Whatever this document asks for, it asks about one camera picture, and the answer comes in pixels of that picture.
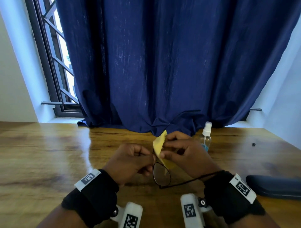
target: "blue liquid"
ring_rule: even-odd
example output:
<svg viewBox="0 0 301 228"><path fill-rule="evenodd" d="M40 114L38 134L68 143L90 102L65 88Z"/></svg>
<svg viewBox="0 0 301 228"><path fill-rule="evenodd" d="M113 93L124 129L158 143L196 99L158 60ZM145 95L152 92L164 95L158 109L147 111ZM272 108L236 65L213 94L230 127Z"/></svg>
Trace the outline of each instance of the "blue liquid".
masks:
<svg viewBox="0 0 301 228"><path fill-rule="evenodd" d="M208 152L209 147L207 147L205 144L202 143L202 146L204 147L204 149Z"/></svg>

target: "eyeglasses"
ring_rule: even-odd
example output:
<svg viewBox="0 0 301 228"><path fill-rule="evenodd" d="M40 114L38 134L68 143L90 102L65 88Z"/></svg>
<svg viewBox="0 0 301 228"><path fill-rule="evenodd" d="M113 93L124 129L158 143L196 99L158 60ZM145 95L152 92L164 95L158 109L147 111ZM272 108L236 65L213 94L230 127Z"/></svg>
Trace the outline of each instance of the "eyeglasses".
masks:
<svg viewBox="0 0 301 228"><path fill-rule="evenodd" d="M215 175L215 174L217 174L219 172L223 172L223 171L224 170L220 170L220 171L217 171L217 172L202 175L198 178L188 180L188 181L185 181L185 182L180 183L180 184L170 185L171 175L170 175L169 170L163 164L161 164L159 162L156 162L153 165L153 178L154 178L155 183L159 186L160 189L165 189L165 188L171 188L171 187L187 184L187 183L190 183L192 181L199 180L201 178L208 177L208 176L211 176L211 175Z"/></svg>

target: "white spray nozzle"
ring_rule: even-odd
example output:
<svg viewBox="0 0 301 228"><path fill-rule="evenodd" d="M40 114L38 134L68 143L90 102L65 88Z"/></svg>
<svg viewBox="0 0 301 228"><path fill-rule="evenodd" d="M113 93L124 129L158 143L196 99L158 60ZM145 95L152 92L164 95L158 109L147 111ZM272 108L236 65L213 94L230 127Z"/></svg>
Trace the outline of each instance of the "white spray nozzle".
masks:
<svg viewBox="0 0 301 228"><path fill-rule="evenodd" d="M211 127L212 127L212 123L211 123L211 122L206 122L206 123L205 123L204 130L203 130L203 135L205 135L205 136L210 136L210 133L211 133Z"/></svg>

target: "yellow cleaning cloth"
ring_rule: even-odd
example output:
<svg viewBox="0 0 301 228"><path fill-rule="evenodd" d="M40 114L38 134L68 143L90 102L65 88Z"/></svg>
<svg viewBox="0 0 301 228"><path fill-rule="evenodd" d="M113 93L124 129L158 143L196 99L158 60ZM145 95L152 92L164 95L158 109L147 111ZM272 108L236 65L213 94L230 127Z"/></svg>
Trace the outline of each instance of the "yellow cleaning cloth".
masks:
<svg viewBox="0 0 301 228"><path fill-rule="evenodd" d="M165 142L165 136L167 136L167 131L166 130L158 138L156 138L154 140L153 148L154 148L155 154L160 159L162 164L169 170L169 169L174 168L176 165L175 165L175 163L173 163L169 160L160 158L160 152L162 150L163 143Z"/></svg>

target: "window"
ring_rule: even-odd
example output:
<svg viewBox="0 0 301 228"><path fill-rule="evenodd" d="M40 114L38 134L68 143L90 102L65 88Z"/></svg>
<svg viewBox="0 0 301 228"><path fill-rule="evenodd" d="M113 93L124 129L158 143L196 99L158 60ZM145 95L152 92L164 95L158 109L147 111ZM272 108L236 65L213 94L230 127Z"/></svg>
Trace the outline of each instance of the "window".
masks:
<svg viewBox="0 0 301 228"><path fill-rule="evenodd" d="M54 112L59 117L83 117L55 0L25 0Z"/></svg>

